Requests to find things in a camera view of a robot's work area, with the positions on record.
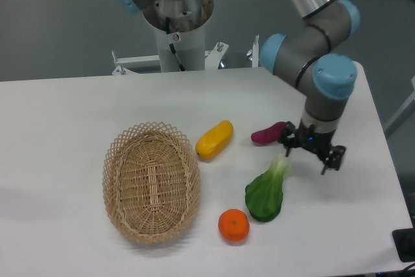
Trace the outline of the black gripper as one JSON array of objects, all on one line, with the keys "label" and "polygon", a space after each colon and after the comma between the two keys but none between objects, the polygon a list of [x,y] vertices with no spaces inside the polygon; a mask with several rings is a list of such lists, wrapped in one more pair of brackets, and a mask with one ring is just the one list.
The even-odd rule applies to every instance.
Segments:
[{"label": "black gripper", "polygon": [[305,126],[301,121],[298,129],[290,121],[285,123],[278,142],[285,148],[285,157],[288,158],[291,150],[302,148],[315,154],[323,163],[321,174],[328,169],[338,171],[342,165],[342,159],[346,152],[343,145],[332,146],[331,140],[335,131],[320,133],[314,125]]}]

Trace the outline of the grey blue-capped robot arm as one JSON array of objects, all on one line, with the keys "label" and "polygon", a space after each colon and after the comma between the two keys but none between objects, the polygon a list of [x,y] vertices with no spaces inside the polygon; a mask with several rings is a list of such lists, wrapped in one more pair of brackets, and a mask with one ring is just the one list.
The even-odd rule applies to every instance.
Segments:
[{"label": "grey blue-capped robot arm", "polygon": [[[142,13],[154,29],[160,67],[169,71],[207,68],[204,28],[213,0],[117,0],[129,13]],[[315,154],[325,169],[339,170],[346,148],[331,140],[353,92],[357,68],[333,49],[359,27],[357,7],[347,0],[292,0],[305,24],[293,37],[275,34],[253,51],[273,75],[305,95],[299,125],[288,123],[278,141],[287,151]]]}]

